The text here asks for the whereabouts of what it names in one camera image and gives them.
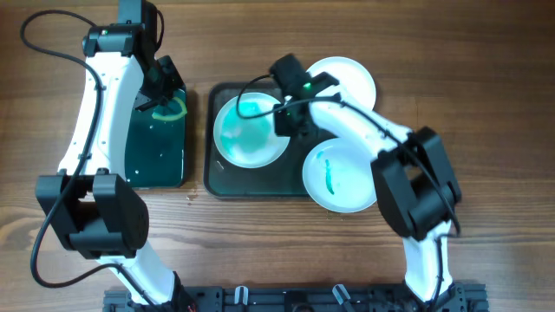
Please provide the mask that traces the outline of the green yellow sponge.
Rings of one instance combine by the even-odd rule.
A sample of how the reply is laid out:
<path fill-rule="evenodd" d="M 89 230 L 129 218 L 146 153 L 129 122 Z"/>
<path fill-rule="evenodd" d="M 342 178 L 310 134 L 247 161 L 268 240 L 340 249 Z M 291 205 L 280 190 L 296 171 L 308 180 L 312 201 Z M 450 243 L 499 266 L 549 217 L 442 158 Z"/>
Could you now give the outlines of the green yellow sponge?
<path fill-rule="evenodd" d="M 157 106 L 153 113 L 154 120 L 172 122 L 185 117 L 187 114 L 186 103 L 181 98 L 174 96 L 167 104 Z"/>

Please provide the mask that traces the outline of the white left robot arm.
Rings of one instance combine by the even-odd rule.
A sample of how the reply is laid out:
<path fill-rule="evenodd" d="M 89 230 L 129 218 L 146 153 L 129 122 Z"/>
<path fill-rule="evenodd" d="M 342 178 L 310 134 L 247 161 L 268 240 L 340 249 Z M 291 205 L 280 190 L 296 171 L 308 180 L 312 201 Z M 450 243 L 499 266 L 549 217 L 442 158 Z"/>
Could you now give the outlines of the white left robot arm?
<path fill-rule="evenodd" d="M 193 300 L 147 240 L 147 206 L 126 178 L 133 111 L 184 120 L 186 87 L 169 56 L 158 56 L 164 18 L 153 3 L 122 1 L 118 18 L 92 24 L 79 64 L 86 84 L 75 131 L 57 172 L 36 182 L 36 199 L 66 250 L 112 270 L 135 311 L 186 311 Z"/>

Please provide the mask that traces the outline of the white plate with green smear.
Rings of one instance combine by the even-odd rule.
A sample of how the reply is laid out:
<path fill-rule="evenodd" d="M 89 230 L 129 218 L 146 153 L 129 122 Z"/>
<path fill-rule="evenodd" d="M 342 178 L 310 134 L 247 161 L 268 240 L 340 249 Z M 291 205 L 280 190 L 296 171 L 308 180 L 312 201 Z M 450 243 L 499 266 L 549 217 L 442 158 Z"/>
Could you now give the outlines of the white plate with green smear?
<path fill-rule="evenodd" d="M 275 134 L 272 115 L 240 118 L 237 99 L 231 98 L 219 110 L 213 125 L 213 142 L 224 159 L 235 166 L 247 169 L 268 166 L 284 153 L 290 138 Z"/>

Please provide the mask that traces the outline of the white plate with green streak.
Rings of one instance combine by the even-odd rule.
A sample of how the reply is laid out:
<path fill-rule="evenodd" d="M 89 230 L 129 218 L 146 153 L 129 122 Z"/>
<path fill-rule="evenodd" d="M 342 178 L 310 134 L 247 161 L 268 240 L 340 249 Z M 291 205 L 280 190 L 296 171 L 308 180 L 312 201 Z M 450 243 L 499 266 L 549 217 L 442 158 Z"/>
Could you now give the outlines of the white plate with green streak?
<path fill-rule="evenodd" d="M 304 188 L 325 209 L 338 213 L 363 211 L 376 200 L 371 156 L 344 139 L 315 146 L 302 169 Z"/>

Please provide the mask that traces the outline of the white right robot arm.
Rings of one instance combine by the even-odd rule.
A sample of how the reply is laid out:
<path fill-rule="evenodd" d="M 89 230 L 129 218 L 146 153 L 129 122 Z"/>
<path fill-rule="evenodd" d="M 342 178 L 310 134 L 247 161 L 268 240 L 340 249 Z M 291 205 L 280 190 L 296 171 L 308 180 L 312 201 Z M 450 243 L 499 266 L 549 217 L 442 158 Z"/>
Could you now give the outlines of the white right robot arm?
<path fill-rule="evenodd" d="M 344 140 L 369 164 L 366 192 L 382 217 L 403 239 L 404 282 L 429 308 L 437 307 L 453 279 L 447 241 L 460 223 L 454 212 L 461 191 L 440 136 L 429 127 L 417 132 L 379 115 L 376 85 L 359 62 L 324 58 L 309 68 L 289 54 L 269 69 L 285 102 L 272 109 L 277 135 L 317 127 Z"/>

